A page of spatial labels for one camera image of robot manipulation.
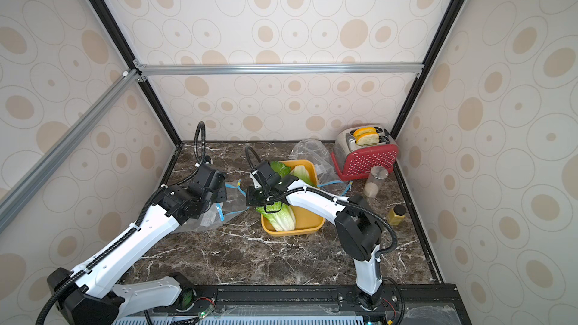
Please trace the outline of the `clear zipper bag blue seal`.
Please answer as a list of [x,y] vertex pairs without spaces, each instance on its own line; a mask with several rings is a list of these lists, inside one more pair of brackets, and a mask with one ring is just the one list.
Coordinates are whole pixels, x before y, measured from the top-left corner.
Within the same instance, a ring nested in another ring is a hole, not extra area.
[[248,209],[246,193],[241,188],[241,181],[225,184],[227,199],[223,203],[215,203],[203,213],[199,219],[187,221],[173,233],[201,233],[216,230]]

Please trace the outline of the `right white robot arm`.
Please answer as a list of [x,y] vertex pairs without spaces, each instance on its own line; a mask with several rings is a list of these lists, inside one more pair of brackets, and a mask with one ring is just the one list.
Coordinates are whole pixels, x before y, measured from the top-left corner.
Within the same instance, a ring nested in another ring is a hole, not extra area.
[[382,285],[378,256],[384,224],[364,204],[363,197],[339,197],[307,184],[295,175],[282,177],[263,161],[251,169],[254,184],[247,203],[272,223],[291,219],[290,207],[305,209],[333,224],[343,250],[354,259],[357,288],[375,296]]

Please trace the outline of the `chinese cabbage front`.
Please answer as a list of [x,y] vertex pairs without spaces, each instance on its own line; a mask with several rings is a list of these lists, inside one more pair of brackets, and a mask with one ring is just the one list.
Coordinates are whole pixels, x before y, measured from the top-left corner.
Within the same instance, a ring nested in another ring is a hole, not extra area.
[[277,232],[287,232],[296,229],[296,217],[290,206],[275,202],[272,205],[256,208]]

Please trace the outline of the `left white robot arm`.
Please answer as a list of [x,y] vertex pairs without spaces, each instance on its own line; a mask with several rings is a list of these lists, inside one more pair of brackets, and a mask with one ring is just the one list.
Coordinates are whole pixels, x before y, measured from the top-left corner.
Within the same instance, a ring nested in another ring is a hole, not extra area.
[[51,297],[36,322],[43,324],[57,307],[70,324],[112,324],[156,307],[188,311],[195,290],[180,273],[138,284],[119,284],[120,277],[166,235],[196,220],[227,198],[226,175],[204,163],[186,179],[157,189],[137,220],[98,253],[71,270],[59,268],[48,276]]

